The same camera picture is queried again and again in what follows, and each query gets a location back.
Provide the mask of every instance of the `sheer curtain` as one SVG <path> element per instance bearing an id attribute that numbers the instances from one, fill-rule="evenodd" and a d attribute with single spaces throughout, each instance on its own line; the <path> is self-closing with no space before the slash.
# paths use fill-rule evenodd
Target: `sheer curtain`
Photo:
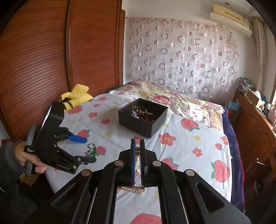
<path id="1" fill-rule="evenodd" d="M 221 102 L 239 64 L 237 41 L 221 26 L 167 18 L 127 18 L 133 79 Z"/>
<path id="2" fill-rule="evenodd" d="M 264 66 L 266 61 L 266 41 L 264 37 L 264 27 L 258 18 L 253 20 L 253 26 L 255 31 L 255 41 L 257 45 L 257 60 L 258 60 L 258 84 L 257 90 L 262 93 L 262 82 Z"/>

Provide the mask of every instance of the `cardboard box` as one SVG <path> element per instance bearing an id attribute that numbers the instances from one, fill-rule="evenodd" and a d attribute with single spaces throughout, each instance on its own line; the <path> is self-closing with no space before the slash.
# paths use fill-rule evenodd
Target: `cardboard box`
<path id="1" fill-rule="evenodd" d="M 258 107 L 261 108 L 265 104 L 264 101 L 262 101 L 261 99 L 259 99 L 258 97 L 256 97 L 254 95 L 254 93 L 252 91 L 250 91 L 250 90 L 247 90 L 245 96 L 247 97 L 247 100 L 249 100 L 255 106 L 258 106 Z"/>
<path id="2" fill-rule="evenodd" d="M 149 113 L 153 113 L 158 117 L 158 119 L 153 124 L 151 124 L 147 121 L 132 117 L 127 113 L 128 109 L 132 106 L 144 106 L 146 109 L 148 109 Z M 166 106 L 138 98 L 119 110 L 119 124 L 145 137 L 151 138 L 164 123 L 167 117 L 167 111 L 168 107 Z"/>

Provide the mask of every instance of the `floral bed sheet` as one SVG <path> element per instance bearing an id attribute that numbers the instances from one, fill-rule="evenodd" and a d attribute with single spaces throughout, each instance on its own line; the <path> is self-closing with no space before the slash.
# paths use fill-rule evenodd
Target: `floral bed sheet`
<path id="1" fill-rule="evenodd" d="M 132 81 L 113 90 L 110 94 L 124 98 L 143 98 L 169 107 L 171 112 L 199 121 L 223 132 L 221 105 L 198 100 L 158 87 L 152 83 Z"/>
<path id="2" fill-rule="evenodd" d="M 66 140 L 58 145 L 73 156 L 84 156 L 88 143 L 94 143 L 97 147 L 97 161 L 80 165 L 77 173 L 83 169 L 103 169 L 116 160 L 122 150 L 129 149 L 132 138 L 139 144 L 143 136 L 119 125 L 118 121 L 118 110 L 132 100 L 118 94 L 102 94 L 65 114 L 61 126 L 68 127 L 76 135 L 87 137 L 88 142 L 80 144 Z M 165 122 L 155 135 L 144 139 L 146 149 L 154 151 L 158 160 L 175 170 L 195 170 L 230 201 L 230 149 L 223 132 L 168 111 Z M 74 177 L 52 167 L 47 169 L 46 176 L 54 192 Z M 135 181 L 139 184 L 137 173 Z M 116 200 L 114 224 L 161 224 L 157 188 L 148 188 L 143 194 L 119 189 Z"/>

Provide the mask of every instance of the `white bedsheet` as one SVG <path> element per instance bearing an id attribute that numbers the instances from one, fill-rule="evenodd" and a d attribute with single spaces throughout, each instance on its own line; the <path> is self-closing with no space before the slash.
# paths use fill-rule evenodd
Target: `white bedsheet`
<path id="1" fill-rule="evenodd" d="M 95 163 L 80 165 L 77 173 L 83 169 L 92 171 L 103 169 L 106 164 L 118 159 L 122 150 L 130 148 L 131 138 L 137 140 L 143 138 L 138 133 L 119 125 L 118 110 L 128 102 L 130 100 L 126 98 L 102 94 L 65 114 L 61 126 L 68 127 L 71 132 L 80 133 L 82 136 L 86 136 L 87 133 L 87 144 L 94 143 L 99 154 Z M 200 123 L 190 123 L 187 118 L 168 110 L 167 118 L 161 128 L 151 139 L 145 137 L 144 139 L 146 149 L 154 151 L 158 160 L 165 161 L 179 171 L 195 170 L 230 201 L 232 188 L 230 149 L 223 132 Z M 87 144 L 69 140 L 58 143 L 73 156 L 85 156 L 88 150 Z M 54 192 L 74 177 L 52 167 L 47 169 L 46 176 Z M 150 219 L 159 223 L 160 216 L 157 188 L 148 188 L 143 194 L 118 190 L 114 224 L 129 224 L 135 218 L 135 223 L 143 223 L 143 220 Z"/>

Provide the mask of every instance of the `person's hand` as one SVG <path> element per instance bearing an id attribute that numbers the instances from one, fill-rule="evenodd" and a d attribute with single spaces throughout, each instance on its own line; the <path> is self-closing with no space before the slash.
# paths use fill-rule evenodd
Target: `person's hand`
<path id="1" fill-rule="evenodd" d="M 31 161 L 36 165 L 35 172 L 42 174 L 48 167 L 48 165 L 44 164 L 40 161 L 40 159 L 33 154 L 24 152 L 26 142 L 18 143 L 14 149 L 15 157 L 18 162 L 24 166 L 27 160 Z"/>

